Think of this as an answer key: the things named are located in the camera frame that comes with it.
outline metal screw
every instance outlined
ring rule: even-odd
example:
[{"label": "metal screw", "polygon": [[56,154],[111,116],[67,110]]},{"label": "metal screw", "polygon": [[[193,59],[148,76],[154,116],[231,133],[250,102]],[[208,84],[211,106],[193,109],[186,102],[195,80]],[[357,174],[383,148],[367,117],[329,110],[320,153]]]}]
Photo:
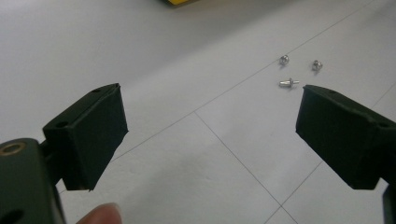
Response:
[{"label": "metal screw", "polygon": [[287,80],[287,81],[280,81],[279,86],[291,88],[291,87],[293,87],[294,84],[299,84],[299,83],[300,83],[300,81],[293,80],[292,78],[289,78],[289,80]]},{"label": "metal screw", "polygon": [[280,57],[279,59],[279,63],[282,65],[286,65],[289,62],[289,56],[288,55],[283,55],[282,57]]},{"label": "metal screw", "polygon": [[315,60],[314,63],[312,64],[312,70],[314,71],[319,71],[323,67],[323,63],[321,63],[318,60]]}]

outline bolt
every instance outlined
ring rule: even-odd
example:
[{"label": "bolt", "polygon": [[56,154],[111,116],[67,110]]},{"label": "bolt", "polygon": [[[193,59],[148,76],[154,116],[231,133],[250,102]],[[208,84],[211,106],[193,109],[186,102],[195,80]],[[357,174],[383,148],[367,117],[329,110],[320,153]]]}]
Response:
[{"label": "bolt", "polygon": [[314,71],[319,71],[323,67],[323,63],[319,62],[318,60],[315,60],[314,63],[312,64],[312,70]]},{"label": "bolt", "polygon": [[292,78],[289,78],[289,80],[287,80],[287,81],[280,81],[279,86],[291,88],[291,87],[293,87],[294,84],[299,84],[299,83],[300,83],[300,81],[293,80]]},{"label": "bolt", "polygon": [[282,57],[280,57],[279,59],[279,63],[282,65],[286,65],[289,62],[289,56],[288,55],[283,55]]}]

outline tile grout line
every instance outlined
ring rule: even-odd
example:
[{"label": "tile grout line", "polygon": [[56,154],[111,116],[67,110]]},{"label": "tile grout line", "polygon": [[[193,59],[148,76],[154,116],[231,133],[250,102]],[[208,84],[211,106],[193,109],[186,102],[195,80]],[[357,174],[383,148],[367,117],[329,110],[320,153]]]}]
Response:
[{"label": "tile grout line", "polygon": [[385,95],[387,95],[388,92],[390,92],[390,90],[392,90],[392,88],[395,86],[396,86],[396,82],[393,83],[393,85],[391,87],[389,87],[389,89],[375,102],[375,104],[371,108],[373,109],[382,100],[382,98],[384,98]]},{"label": "tile grout line", "polygon": [[282,206],[279,206],[276,209],[276,211],[270,217],[267,218],[267,220],[264,222],[264,224],[267,224],[267,222],[269,222],[269,220],[271,220],[271,217],[273,217],[275,215],[275,213],[277,213],[277,211],[279,211],[279,209],[281,209],[281,208],[282,208]]},{"label": "tile grout line", "polygon": [[225,145],[225,143],[219,138],[219,136],[206,124],[206,122],[196,113],[193,112],[198,118],[199,120],[207,127],[207,129],[210,130],[210,132],[212,132],[218,139],[219,141],[231,152],[231,154],[233,154],[233,156],[242,164],[242,166],[245,167],[245,169],[253,176],[254,179],[256,179],[256,181],[269,193],[269,195],[271,195],[271,197],[281,206],[281,203],[274,197],[274,195],[271,194],[271,192],[264,186],[264,184],[253,174],[251,173],[251,171],[246,167],[246,165],[244,163],[241,162],[241,160],[239,160],[239,158],[227,147],[227,145]]},{"label": "tile grout line", "polygon": [[[184,118],[188,117],[189,115],[191,115],[191,114],[194,113],[194,112],[195,112],[195,111],[190,112],[188,115],[184,116],[183,118],[178,119],[177,121],[173,122],[172,124],[170,124],[170,125],[166,126],[165,128],[161,129],[161,130],[158,131],[157,133],[153,134],[151,137],[149,137],[149,138],[143,140],[141,143],[139,143],[139,144],[137,144],[136,146],[132,147],[132,148],[129,149],[128,151],[122,153],[121,155],[119,155],[118,157],[116,157],[114,160],[111,160],[108,164],[110,164],[110,163],[113,162],[113,161],[116,161],[116,160],[119,159],[120,157],[122,157],[122,156],[124,156],[125,154],[127,154],[127,153],[131,152],[132,150],[134,150],[135,148],[140,147],[142,144],[146,143],[146,142],[147,142],[148,140],[150,140],[151,138],[157,136],[158,134],[162,133],[162,132],[165,131],[166,129],[168,129],[168,128],[174,126],[174,125],[177,124],[179,121],[183,120]],[[62,193],[64,193],[65,191],[67,191],[67,189],[64,189],[64,190],[60,191],[59,194],[62,194]]]},{"label": "tile grout line", "polygon": [[289,217],[291,217],[291,219],[293,219],[293,221],[294,221],[296,224],[298,224],[297,220],[294,219],[294,217],[292,217],[291,214],[290,214],[283,206],[281,206],[281,207],[283,208],[283,210],[285,210],[285,212],[289,215]]},{"label": "tile grout line", "polygon": [[[327,30],[329,30],[329,29],[331,29],[332,27],[334,27],[334,25],[338,24],[339,22],[345,20],[346,18],[350,17],[351,15],[353,15],[353,14],[357,13],[358,11],[362,10],[363,8],[365,8],[366,6],[368,6],[369,4],[371,4],[372,2],[374,2],[374,0],[372,0],[372,1],[369,2],[369,3],[367,3],[367,4],[364,5],[363,7],[361,7],[361,8],[359,8],[359,9],[353,11],[351,14],[345,16],[343,19],[341,19],[340,21],[336,22],[336,23],[333,24],[332,26],[326,28],[325,30],[321,31],[319,34],[314,35],[313,37],[309,38],[307,41],[305,41],[303,44],[299,45],[297,48],[292,49],[289,53],[294,52],[295,50],[297,50],[298,48],[302,47],[303,45],[305,45],[306,43],[308,43],[309,41],[311,41],[311,40],[314,39],[315,37],[317,37],[317,36],[323,34],[323,33],[326,32]],[[182,117],[181,119],[176,120],[176,121],[173,122],[172,124],[170,124],[170,125],[166,126],[165,128],[159,130],[157,133],[155,133],[155,134],[153,134],[152,136],[150,136],[149,138],[143,140],[141,143],[139,143],[139,144],[136,145],[135,147],[132,147],[130,150],[128,150],[128,151],[122,153],[121,155],[119,155],[117,158],[115,158],[114,160],[110,161],[109,163],[111,163],[111,162],[113,162],[113,161],[119,159],[119,158],[122,157],[123,155],[125,155],[125,154],[129,153],[130,151],[134,150],[136,147],[139,147],[139,146],[141,146],[142,144],[146,143],[146,142],[147,142],[149,139],[151,139],[152,137],[157,136],[159,133],[165,131],[166,129],[168,129],[168,128],[170,128],[170,127],[172,127],[173,125],[175,125],[176,123],[178,123],[178,122],[181,121],[182,119],[186,118],[187,116],[191,115],[192,113],[194,113],[194,114],[196,114],[196,115],[198,116],[198,114],[195,113],[197,110],[199,110],[199,109],[201,109],[202,107],[204,107],[205,105],[208,105],[208,104],[210,104],[211,102],[215,101],[215,100],[218,99],[220,96],[224,95],[224,94],[227,93],[228,91],[233,90],[235,87],[237,87],[237,86],[239,86],[240,84],[244,83],[245,81],[247,81],[247,80],[250,79],[251,77],[256,76],[256,75],[259,74],[262,70],[266,69],[267,67],[269,67],[269,66],[272,65],[273,63],[276,63],[277,61],[278,61],[278,59],[276,59],[275,61],[273,61],[273,62],[271,62],[271,63],[269,63],[269,64],[267,64],[267,65],[265,65],[263,68],[259,69],[258,71],[256,71],[256,72],[253,73],[252,75],[250,75],[250,76],[244,78],[243,80],[241,80],[241,81],[238,82],[237,84],[233,85],[230,89],[228,89],[228,90],[222,92],[220,95],[218,95],[218,96],[214,97],[213,99],[207,101],[206,103],[204,103],[204,104],[198,106],[196,109],[194,109],[192,112],[190,112],[190,113],[187,114],[186,116]],[[265,188],[265,186],[257,179],[257,177],[256,177],[253,173],[251,173],[251,174],[252,174],[253,177]],[[62,193],[65,192],[65,191],[66,191],[66,189],[64,189],[64,190],[62,190],[61,192],[59,192],[59,194],[62,194]]]},{"label": "tile grout line", "polygon": [[[370,3],[367,3],[366,5],[364,5],[363,7],[361,7],[360,9],[358,9],[358,10],[352,12],[352,13],[349,14],[348,16],[344,17],[344,18],[341,19],[340,21],[336,22],[336,23],[333,24],[332,26],[330,26],[330,27],[328,27],[327,29],[325,29],[324,31],[322,31],[322,32],[320,32],[319,34],[317,34],[317,35],[311,37],[310,39],[308,39],[307,41],[305,41],[303,44],[299,45],[297,48],[292,49],[289,53],[291,53],[291,52],[297,50],[298,48],[300,48],[301,46],[305,45],[307,42],[309,42],[309,41],[312,40],[313,38],[317,37],[318,35],[321,35],[323,32],[326,32],[326,31],[329,30],[330,28],[334,27],[334,25],[336,25],[336,24],[338,24],[339,22],[345,20],[346,18],[348,18],[349,16],[351,16],[351,15],[353,15],[354,13],[358,12],[359,10],[361,10],[361,9],[364,8],[365,6],[369,5]],[[269,63],[269,64],[267,64],[267,65],[265,65],[263,68],[261,68],[261,69],[259,69],[258,71],[254,72],[252,75],[250,75],[250,76],[244,78],[244,79],[241,80],[240,82],[238,82],[238,83],[236,83],[235,85],[233,85],[230,89],[228,89],[228,90],[222,92],[221,94],[219,94],[218,96],[214,97],[213,99],[211,99],[211,100],[207,101],[206,103],[203,103],[202,105],[198,106],[196,109],[194,109],[192,112],[190,112],[190,113],[187,114],[186,116],[182,117],[181,119],[178,119],[177,121],[173,122],[172,124],[170,124],[170,125],[166,126],[165,128],[161,129],[161,130],[158,131],[157,133],[153,134],[151,137],[149,137],[149,138],[147,138],[146,140],[142,141],[141,143],[139,143],[137,146],[131,148],[130,150],[128,150],[128,151],[122,153],[120,156],[118,156],[117,158],[115,158],[114,160],[112,160],[112,161],[110,161],[110,162],[113,162],[113,161],[117,160],[119,157],[125,155],[126,153],[132,151],[134,148],[136,148],[136,147],[142,145],[143,143],[147,142],[150,138],[156,136],[157,134],[159,134],[159,133],[165,131],[166,129],[168,129],[169,127],[173,126],[173,125],[176,124],[177,122],[179,122],[179,121],[181,121],[182,119],[186,118],[188,115],[194,113],[195,111],[197,111],[197,110],[201,109],[202,107],[204,107],[204,106],[210,104],[211,102],[215,101],[215,100],[218,99],[220,96],[224,95],[224,94],[227,93],[228,91],[233,90],[235,87],[237,87],[237,86],[239,86],[240,84],[244,83],[245,81],[247,81],[247,80],[250,79],[251,77],[256,76],[256,75],[259,74],[262,70],[266,69],[267,67],[269,67],[269,66],[272,65],[273,63],[276,63],[277,61],[278,61],[278,59],[274,60],[273,62],[271,62],[271,63]]]},{"label": "tile grout line", "polygon": [[300,184],[300,185],[291,193],[291,195],[285,200],[285,202],[283,202],[283,203],[281,204],[282,207],[283,207],[283,204],[285,204],[285,203],[288,201],[288,199],[289,199],[291,196],[293,196],[293,194],[297,191],[297,189],[300,188],[300,186],[305,182],[305,180],[308,179],[309,176],[311,176],[311,175],[318,169],[318,167],[319,167],[322,163],[323,163],[323,161],[321,161],[321,162],[315,167],[315,169],[314,169],[311,173],[309,173],[309,175],[303,180],[303,182],[301,182],[301,184]]},{"label": "tile grout line", "polygon": [[324,32],[328,31],[329,29],[333,28],[335,25],[337,25],[338,23],[346,20],[347,18],[349,18],[350,16],[354,15],[355,13],[361,11],[362,9],[364,9],[366,6],[368,6],[369,4],[371,4],[372,2],[374,2],[375,0],[370,1],[369,3],[363,5],[362,7],[356,9],[355,11],[353,11],[352,13],[350,13],[349,15],[345,16],[343,19],[341,19],[340,21],[336,22],[335,24],[329,26],[328,28],[326,28],[325,30],[321,31],[320,33],[318,33],[317,35],[314,35],[313,37],[309,38],[308,40],[306,40],[303,44],[299,45],[297,48],[292,49],[288,54],[294,52],[295,50],[299,49],[300,47],[302,47],[303,45],[305,45],[306,43],[308,43],[309,41],[311,41],[312,39],[318,37],[319,35],[323,34]]}]

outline white tile floor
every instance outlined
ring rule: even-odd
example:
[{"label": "white tile floor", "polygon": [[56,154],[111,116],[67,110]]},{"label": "white tile floor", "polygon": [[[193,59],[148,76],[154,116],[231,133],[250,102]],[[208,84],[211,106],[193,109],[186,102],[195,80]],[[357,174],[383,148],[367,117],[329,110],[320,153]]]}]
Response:
[{"label": "white tile floor", "polygon": [[106,202],[131,224],[382,223],[387,184],[351,190],[294,125],[305,84],[396,120],[395,15],[394,0],[3,0],[0,141],[43,140],[119,82],[130,132],[94,191],[61,194],[68,223]]}]

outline yellow object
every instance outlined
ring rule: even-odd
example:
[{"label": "yellow object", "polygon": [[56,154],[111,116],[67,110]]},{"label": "yellow object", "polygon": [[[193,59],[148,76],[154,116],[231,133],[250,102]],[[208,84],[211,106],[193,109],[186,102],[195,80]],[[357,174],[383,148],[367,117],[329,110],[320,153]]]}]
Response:
[{"label": "yellow object", "polygon": [[189,1],[189,0],[169,0],[169,2],[171,2],[173,5],[178,5],[181,3],[185,3],[187,1]]}]

